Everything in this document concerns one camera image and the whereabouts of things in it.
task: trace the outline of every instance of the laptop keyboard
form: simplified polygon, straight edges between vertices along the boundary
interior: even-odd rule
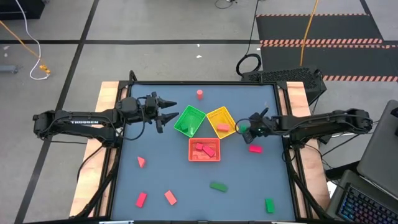
[[[348,184],[337,215],[357,223],[398,224],[398,214]]]

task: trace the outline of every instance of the red triangular block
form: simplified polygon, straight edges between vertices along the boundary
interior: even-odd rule
[[[141,158],[141,157],[137,157],[137,158],[138,158],[139,167],[143,168],[145,165],[145,159]]]

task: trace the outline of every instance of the yellow basket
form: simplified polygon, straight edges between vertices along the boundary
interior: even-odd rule
[[[223,139],[226,136],[229,136],[233,133],[235,133],[235,121],[232,119],[232,116],[228,112],[225,106],[218,108],[217,110],[214,110],[208,114],[206,114],[207,119],[209,119],[209,122],[211,126],[213,127],[214,131],[216,132],[217,136],[219,139]],[[218,124],[228,124],[229,125],[229,131],[224,132],[224,131],[217,131],[217,125]]]

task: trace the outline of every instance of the orange striped tape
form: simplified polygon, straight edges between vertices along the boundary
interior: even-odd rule
[[[311,14],[257,14],[256,17],[270,16],[311,16]],[[368,16],[366,13],[333,13],[333,14],[314,14],[314,16]]]
[[[381,44],[382,39],[307,39],[305,44]],[[261,44],[303,44],[303,39],[260,40]]]
[[[393,76],[367,76],[367,75],[324,75],[324,81],[356,81],[356,82],[396,82],[398,77]]]
[[[261,47],[302,47],[301,44],[263,44]],[[306,44],[305,47],[313,48],[379,48],[386,49],[387,47],[379,44]]]

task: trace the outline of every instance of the floor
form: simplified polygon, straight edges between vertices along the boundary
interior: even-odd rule
[[[79,40],[94,0],[51,0],[42,18],[29,21],[39,40]],[[385,40],[398,40],[396,0],[366,0]],[[247,49],[256,2],[239,0],[217,9],[214,0],[99,0],[88,40],[153,40],[134,45],[84,45],[63,109],[93,111],[103,81],[127,79],[133,69],[140,80],[239,80],[236,62]],[[313,0],[266,0],[258,13],[310,13]],[[360,0],[321,0],[319,13],[363,13]],[[22,21],[6,24],[27,39]],[[254,39],[258,39],[256,27]],[[0,29],[0,40],[12,39]],[[170,44],[163,40],[192,40]],[[42,82],[29,78],[35,58],[17,44],[0,44],[0,63],[20,66],[19,73],[0,75],[0,223],[14,223],[42,141],[32,133],[32,115],[53,110],[75,56],[76,44],[44,44],[43,58],[52,76]],[[256,52],[257,46],[251,47]],[[250,70],[255,62],[246,62]],[[379,119],[386,102],[398,100],[398,84],[387,82],[326,82],[315,113],[362,108]],[[370,135],[361,136],[325,156],[331,166],[360,159]],[[84,139],[57,136],[57,139]],[[346,137],[332,139],[326,152]],[[84,146],[51,144],[25,222],[67,218],[75,191],[76,171]]]

